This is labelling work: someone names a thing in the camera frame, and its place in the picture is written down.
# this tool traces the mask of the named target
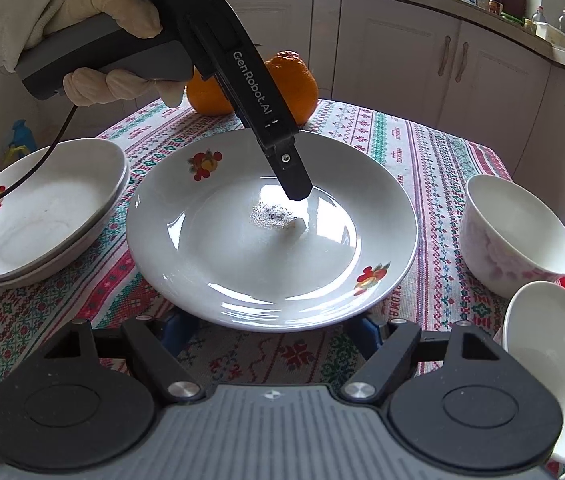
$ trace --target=table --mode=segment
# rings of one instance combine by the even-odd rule
[[[128,203],[144,175],[170,153],[201,136],[241,127],[233,115],[202,117],[187,101],[175,109],[154,102],[101,135],[125,149],[131,183],[108,227],[77,261],[43,283],[0,289],[0,379],[74,317],[103,328],[170,307],[131,259],[124,231]],[[494,335],[506,302],[468,273],[458,245],[466,180],[477,173],[509,177],[494,152],[421,124],[329,101],[319,103],[306,129],[368,153],[397,178],[416,209],[416,260],[375,311],[413,320],[424,330],[450,330],[467,319]],[[362,364],[340,326],[276,334],[203,323],[178,359],[204,384],[322,382],[336,388]]]

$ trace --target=screw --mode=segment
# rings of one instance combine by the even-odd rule
[[[190,381],[178,381],[178,383],[172,383],[167,388],[167,391],[174,397],[194,397],[200,393],[200,386],[196,383]]]
[[[368,383],[347,383],[343,387],[343,392],[351,399],[369,399],[376,393],[376,388]]]

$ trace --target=orange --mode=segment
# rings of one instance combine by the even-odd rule
[[[301,57],[289,50],[279,52],[265,64],[296,124],[302,126],[319,102],[319,88],[314,76]],[[203,81],[198,70],[194,70],[194,78],[187,84],[187,98],[194,110],[202,115],[218,116],[233,112],[216,79],[212,77]]]
[[[298,126],[309,120],[319,104],[319,87],[301,57],[290,50],[266,62],[269,73]]]
[[[198,69],[194,70],[194,78],[187,83],[187,98],[194,110],[201,115],[227,115],[234,111],[216,78],[203,81]]]

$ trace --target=gloved hand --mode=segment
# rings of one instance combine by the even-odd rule
[[[48,36],[100,12],[109,14],[138,38],[153,38],[162,30],[158,10],[149,0],[52,0],[25,48],[37,44],[41,39],[38,36]],[[79,68],[67,74],[63,84],[67,97],[78,106],[135,99],[155,86],[165,105],[175,108],[181,104],[184,91],[184,82],[147,81],[122,69],[104,74],[91,68]]]

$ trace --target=gray gripper base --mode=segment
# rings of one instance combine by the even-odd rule
[[[88,471],[52,475],[0,466],[0,480],[458,478],[406,452],[375,410],[342,404],[322,385],[219,386],[205,402],[169,407],[137,447]],[[540,468],[509,476],[549,478]]]

